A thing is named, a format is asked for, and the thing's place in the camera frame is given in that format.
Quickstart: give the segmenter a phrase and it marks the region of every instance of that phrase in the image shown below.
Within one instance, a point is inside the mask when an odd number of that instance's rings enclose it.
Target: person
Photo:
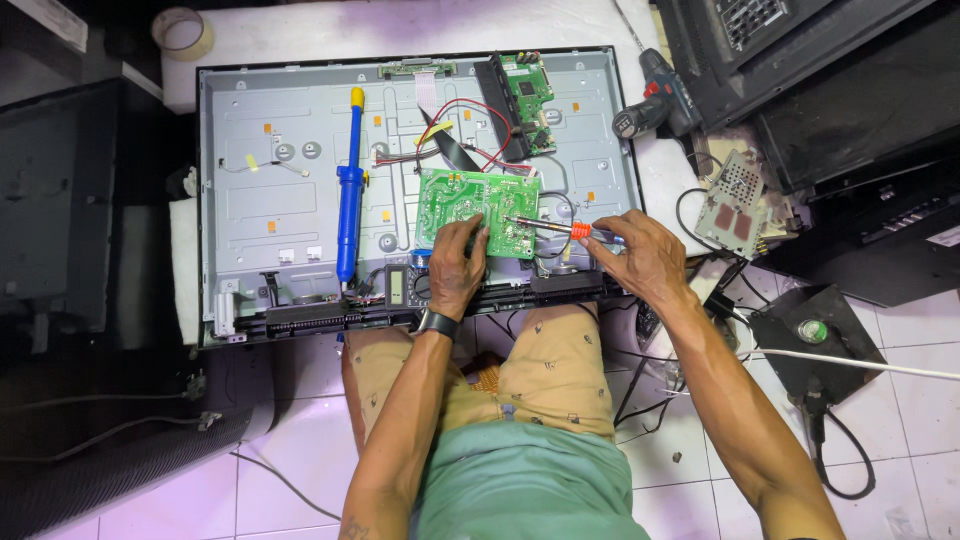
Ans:
[[[430,259],[429,308],[455,321],[483,280],[488,228],[464,255],[481,220],[441,228]],[[619,255],[580,241],[660,317],[764,538],[844,538],[810,459],[687,286],[683,243],[639,210],[594,226],[626,240]],[[594,311],[531,310],[495,393],[469,388],[449,359],[452,340],[437,331],[349,333],[344,381],[362,452],[340,538],[649,539],[631,517],[630,467],[612,443]]]

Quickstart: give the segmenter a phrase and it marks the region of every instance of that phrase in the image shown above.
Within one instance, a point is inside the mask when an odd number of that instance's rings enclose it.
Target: green shirt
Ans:
[[[411,537],[650,540],[633,504],[627,458],[596,435],[472,424],[443,434],[427,461]]]

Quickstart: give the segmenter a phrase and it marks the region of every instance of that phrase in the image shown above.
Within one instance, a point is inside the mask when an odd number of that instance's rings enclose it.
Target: orange soldering iron grip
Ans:
[[[590,236],[589,223],[575,222],[573,224],[573,229],[570,230],[570,239],[579,240],[580,238],[586,238],[587,236]]]

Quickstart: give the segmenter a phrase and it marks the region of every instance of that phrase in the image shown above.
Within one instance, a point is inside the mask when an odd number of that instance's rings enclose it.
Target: black watch strap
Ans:
[[[460,333],[460,323],[446,315],[431,311],[429,307],[425,307],[414,316],[410,331],[420,335],[428,330],[435,330],[455,340]]]

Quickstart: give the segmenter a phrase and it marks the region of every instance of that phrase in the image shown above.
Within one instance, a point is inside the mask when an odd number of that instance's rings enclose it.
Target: khaki shorts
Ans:
[[[585,306],[596,313],[596,304]],[[347,334],[344,382],[354,431],[363,432],[362,437],[355,433],[358,446],[372,431],[412,348],[406,327]],[[359,418],[354,414],[357,405]],[[449,361],[438,429],[443,433],[475,422],[532,422],[613,441],[611,418],[596,322],[572,305],[528,313],[510,357],[500,366],[495,394],[471,389]]]

